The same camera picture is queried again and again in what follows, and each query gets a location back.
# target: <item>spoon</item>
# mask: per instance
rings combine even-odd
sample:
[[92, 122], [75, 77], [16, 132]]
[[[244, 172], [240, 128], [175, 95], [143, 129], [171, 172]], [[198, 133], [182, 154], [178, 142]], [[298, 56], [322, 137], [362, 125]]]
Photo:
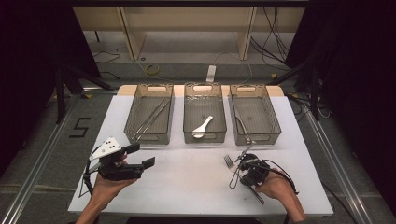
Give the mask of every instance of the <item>spoon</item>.
[[204, 136], [204, 132], [206, 129], [206, 125], [209, 123], [210, 120], [212, 120], [213, 117], [209, 116], [207, 117], [207, 119], [205, 120], [205, 122], [199, 126], [197, 129], [195, 129], [194, 131], [192, 131], [192, 136], [194, 136], [194, 138], [202, 138]]

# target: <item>fork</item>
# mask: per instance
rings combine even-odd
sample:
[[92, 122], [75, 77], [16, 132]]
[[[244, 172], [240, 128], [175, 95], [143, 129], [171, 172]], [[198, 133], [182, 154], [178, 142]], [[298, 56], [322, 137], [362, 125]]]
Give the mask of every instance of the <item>fork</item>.
[[[237, 174], [239, 178], [242, 178], [240, 174], [236, 173], [238, 167], [236, 167], [236, 165], [233, 163], [230, 156], [225, 155], [224, 160], [225, 160], [225, 163], [227, 164], [228, 169], [231, 172], [233, 172], [234, 174]], [[260, 197], [260, 195], [256, 192], [256, 190], [254, 190], [250, 186], [247, 186], [247, 187], [250, 189], [250, 192], [252, 192], [254, 194], [254, 196], [256, 196], [256, 198], [260, 201], [260, 203], [264, 204], [264, 200], [262, 199], [262, 197]]]

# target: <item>gray floor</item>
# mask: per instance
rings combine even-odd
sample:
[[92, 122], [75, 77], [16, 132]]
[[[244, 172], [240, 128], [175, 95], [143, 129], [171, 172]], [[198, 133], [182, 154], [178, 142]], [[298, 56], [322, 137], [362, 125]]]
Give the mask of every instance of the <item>gray floor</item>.
[[[236, 45], [233, 41], [234, 34], [232, 33], [153, 33], [148, 35], [138, 62], [143, 66], [149, 63], [158, 64], [161, 67], [161, 71], [155, 78], [145, 76], [139, 64], [129, 59], [122, 34], [99, 33], [100, 43], [96, 42], [93, 32], [87, 32], [86, 36], [92, 48], [92, 53], [107, 51], [120, 55], [117, 60], [111, 63], [98, 63], [101, 72], [111, 72], [120, 77], [120, 79], [116, 79], [109, 73], [102, 74], [103, 81], [115, 88], [125, 84], [164, 82], [160, 78], [164, 78], [167, 81], [175, 81], [175, 83], [185, 79], [205, 81], [207, 67], [213, 63], [218, 67], [215, 81], [221, 81], [224, 84], [240, 83], [247, 79], [247, 83], [266, 83], [271, 80], [272, 74], [281, 76], [285, 73], [285, 71], [266, 65], [262, 60], [262, 56], [256, 53], [254, 49], [249, 50], [249, 57], [246, 62], [241, 62], [232, 57], [229, 53], [237, 55]], [[262, 39], [262, 34], [256, 34], [255, 36], [257, 36], [256, 39]], [[282, 36], [285, 36], [285, 42], [290, 43], [293, 34], [284, 34]], [[272, 48], [273, 52], [276, 52], [274, 42], [269, 44], [268, 47]], [[220, 55], [215, 61], [221, 52], [229, 53]], [[112, 58], [114, 58], [114, 55], [109, 54], [101, 54], [99, 57], [95, 57], [98, 62], [106, 62]], [[275, 61], [266, 61], [271, 65], [280, 66]], [[292, 78], [281, 84], [285, 93], [294, 92], [292, 87], [294, 81], [295, 78]], [[78, 218], [77, 215], [68, 213], [67, 207], [72, 199], [96, 135], [105, 118], [108, 105], [115, 94], [114, 91], [93, 90], [98, 88], [85, 80], [81, 80], [81, 83], [88, 90], [85, 92], [87, 97], [73, 95], [70, 96], [71, 98], [66, 99], [69, 105], [75, 102], [74, 107], [70, 111], [62, 130], [62, 135], [50, 154], [32, 195], [22, 209], [18, 223], [67, 223]], [[300, 107], [294, 102], [290, 102], [290, 104], [297, 114]], [[55, 124], [56, 116], [56, 99], [51, 98], [48, 106], [43, 108], [43, 114], [35, 127], [35, 131], [27, 139], [26, 148], [18, 152], [18, 156], [12, 161], [8, 170], [0, 179], [0, 218], [3, 218], [2, 215], [6, 213], [13, 202], [21, 185], [40, 157], [40, 153], [46, 147], [52, 131], [57, 127]], [[303, 112], [295, 117], [298, 120], [320, 179], [348, 206], [348, 200], [337, 182], [337, 177], [334, 175], [323, 148], [312, 129], [312, 125], [308, 121], [308, 116]], [[90, 118], [80, 123], [89, 129], [83, 138], [70, 138], [70, 135], [82, 133], [82, 130], [74, 129], [78, 118]], [[327, 119], [321, 117], [320, 124], [329, 137], [353, 187], [364, 202], [364, 206], [373, 223], [396, 223], [395, 217], [389, 211], [359, 160], [353, 157], [336, 119], [333, 117]], [[330, 192], [328, 192], [328, 197], [334, 208], [334, 215], [318, 218], [318, 223], [352, 223], [346, 211]], [[101, 216], [101, 223], [125, 223], [127, 218]], [[260, 221], [262, 223], [283, 223], [283, 217], [261, 217]]]

